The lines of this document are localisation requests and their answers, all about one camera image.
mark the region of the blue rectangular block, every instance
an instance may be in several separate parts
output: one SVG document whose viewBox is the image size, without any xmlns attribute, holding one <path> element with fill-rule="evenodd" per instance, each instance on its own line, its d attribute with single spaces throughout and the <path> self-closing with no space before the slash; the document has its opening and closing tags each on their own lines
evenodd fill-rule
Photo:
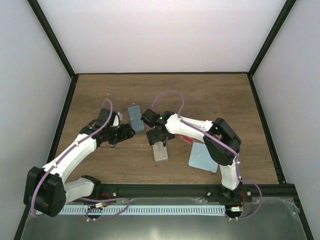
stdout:
<svg viewBox="0 0 320 240">
<path fill-rule="evenodd" d="M 143 133 L 145 131 L 145 124 L 141 120 L 141 110 L 139 105 L 128 107 L 131 127 L 135 131 L 136 134 Z"/>
</svg>

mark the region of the white vent strip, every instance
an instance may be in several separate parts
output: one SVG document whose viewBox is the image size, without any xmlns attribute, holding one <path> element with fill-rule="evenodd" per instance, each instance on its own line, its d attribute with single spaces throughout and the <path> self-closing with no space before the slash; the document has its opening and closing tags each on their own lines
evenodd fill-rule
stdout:
<svg viewBox="0 0 320 240">
<path fill-rule="evenodd" d="M 123 210 L 123 205 L 109 205 L 102 211 L 92 210 L 89 215 L 114 215 Z M 88 211 L 88 206 L 84 205 L 65 205 L 60 215 L 84 215 Z M 129 208 L 121 215 L 201 215 L 201 216 L 224 216 L 226 208 L 223 205 L 137 205 Z"/>
</svg>

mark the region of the blue napkin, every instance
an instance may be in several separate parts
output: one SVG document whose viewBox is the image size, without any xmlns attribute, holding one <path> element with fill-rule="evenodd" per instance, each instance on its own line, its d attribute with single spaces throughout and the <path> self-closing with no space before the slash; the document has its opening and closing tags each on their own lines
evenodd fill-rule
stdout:
<svg viewBox="0 0 320 240">
<path fill-rule="evenodd" d="M 218 163 L 211 158 L 206 145 L 198 142 L 192 145 L 189 166 L 213 173 L 218 170 Z"/>
</svg>

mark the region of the gray wall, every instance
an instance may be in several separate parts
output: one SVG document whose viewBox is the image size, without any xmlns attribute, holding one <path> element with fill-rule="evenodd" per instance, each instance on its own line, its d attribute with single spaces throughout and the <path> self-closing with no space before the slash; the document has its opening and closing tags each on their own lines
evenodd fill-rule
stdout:
<svg viewBox="0 0 320 240">
<path fill-rule="evenodd" d="M 48 157 L 70 84 L 26 0 L 0 7 L 0 238 L 13 239 L 27 172 Z"/>
<path fill-rule="evenodd" d="M 285 0 L 39 0 L 76 73 L 248 71 Z"/>
<path fill-rule="evenodd" d="M 299 0 L 254 82 L 289 183 L 320 239 L 320 1 Z"/>
</svg>

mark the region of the brown wood surface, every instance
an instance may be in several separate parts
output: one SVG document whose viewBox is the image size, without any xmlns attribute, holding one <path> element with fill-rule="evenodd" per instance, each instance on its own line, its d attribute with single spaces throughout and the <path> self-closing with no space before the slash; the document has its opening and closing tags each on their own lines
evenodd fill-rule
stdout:
<svg viewBox="0 0 320 240">
<path fill-rule="evenodd" d="M 80 75 L 59 142 L 57 155 L 69 146 L 79 130 L 96 119 L 108 97 L 114 110 L 129 123 L 128 107 L 150 108 L 167 90 L 180 91 L 185 98 L 181 115 L 197 120 L 225 119 L 242 140 L 240 173 L 259 184 L 276 184 L 277 176 L 268 149 L 254 97 L 245 74 L 89 74 Z M 180 96 L 162 96 L 155 111 L 177 112 Z M 167 144 L 169 160 L 156 163 L 145 133 L 98 148 L 72 172 L 69 181 L 90 175 L 103 183 L 127 184 L 219 184 L 221 173 L 188 165 L 192 145 L 181 138 Z"/>
</svg>

